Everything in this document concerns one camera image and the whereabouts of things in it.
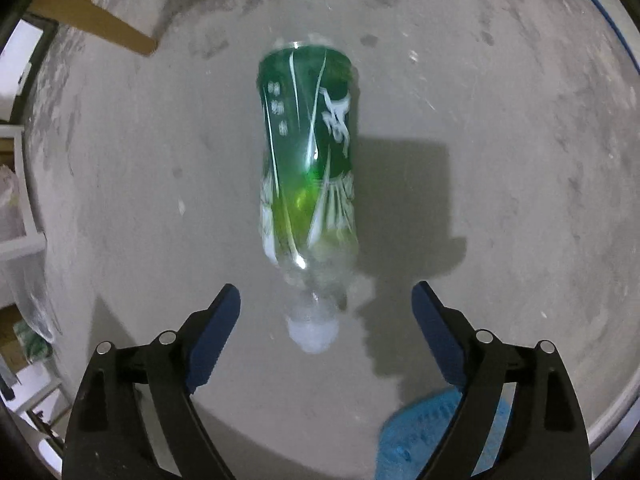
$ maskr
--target white logo on label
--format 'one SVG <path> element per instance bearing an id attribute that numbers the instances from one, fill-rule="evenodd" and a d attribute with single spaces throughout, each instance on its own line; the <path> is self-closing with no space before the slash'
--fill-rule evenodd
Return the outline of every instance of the white logo on label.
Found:
<path id="1" fill-rule="evenodd" d="M 326 91 L 326 88 L 321 88 L 320 91 L 324 96 L 326 108 L 329 110 L 328 112 L 322 112 L 322 120 L 324 121 L 327 129 L 334 136 L 335 142 L 338 144 L 342 142 L 344 143 L 342 152 L 344 153 L 344 156 L 347 156 L 350 138 L 349 130 L 347 129 L 347 125 L 344 123 L 344 117 L 349 111 L 349 106 L 351 105 L 351 95 L 347 92 L 344 99 L 331 101 L 329 92 Z"/>

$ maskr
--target blue wire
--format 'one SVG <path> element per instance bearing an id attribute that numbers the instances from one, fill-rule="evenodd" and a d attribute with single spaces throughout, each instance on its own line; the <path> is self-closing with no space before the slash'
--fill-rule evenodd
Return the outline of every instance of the blue wire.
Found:
<path id="1" fill-rule="evenodd" d="M 622 43 L 622 46 L 625 47 L 626 52 L 629 54 L 629 57 L 631 58 L 631 61 L 633 61 L 634 66 L 636 67 L 636 70 L 638 70 L 638 73 L 640 73 L 640 64 L 638 64 L 638 61 L 636 60 L 636 56 L 634 56 L 634 53 L 631 50 L 631 47 L 626 42 L 626 39 L 622 35 L 622 31 L 616 25 L 616 22 L 613 21 L 613 18 L 605 10 L 605 8 L 603 7 L 603 5 L 600 3 L 599 0 L 591 0 L 591 1 L 598 8 L 598 10 L 602 13 L 602 15 L 604 16 L 604 19 L 607 20 L 607 22 L 609 23 L 609 25 L 611 26 L 613 31 L 616 33 L 616 36 L 618 37 L 618 39 Z"/>

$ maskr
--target chair leg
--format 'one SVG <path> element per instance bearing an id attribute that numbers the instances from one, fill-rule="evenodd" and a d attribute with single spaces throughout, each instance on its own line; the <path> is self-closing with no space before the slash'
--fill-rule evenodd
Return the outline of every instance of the chair leg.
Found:
<path id="1" fill-rule="evenodd" d="M 33 0 L 29 10 L 149 56 L 158 42 L 89 0 Z"/>

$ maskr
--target concrete floor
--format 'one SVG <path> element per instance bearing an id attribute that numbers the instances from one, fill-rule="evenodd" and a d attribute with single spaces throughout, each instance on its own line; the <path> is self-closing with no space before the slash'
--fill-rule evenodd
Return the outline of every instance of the concrete floor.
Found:
<path id="1" fill-rule="evenodd" d="M 587 0 L 99 0 L 148 59 L 63 29 L 28 156 L 71 391 L 234 283 L 243 310 L 195 401 L 239 479 L 371 478 L 378 431 L 444 386 L 410 314 L 428 278 L 507 342 L 554 341 L 587 425 L 640 362 L 640 79 Z M 278 39 L 358 70 L 358 275 L 303 354 L 262 253 L 255 75 Z M 151 432 L 157 437 L 158 432 Z"/>

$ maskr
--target bottle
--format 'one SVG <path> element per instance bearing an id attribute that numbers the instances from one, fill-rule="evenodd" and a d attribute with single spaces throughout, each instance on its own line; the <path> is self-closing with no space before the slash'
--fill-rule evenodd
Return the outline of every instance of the bottle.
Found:
<path id="1" fill-rule="evenodd" d="M 289 335 L 324 351 L 338 332 L 358 253 L 350 108 L 351 62 L 318 44 L 292 43 L 258 70 L 266 150 L 262 242 L 288 283 L 302 291 L 287 313 Z"/>

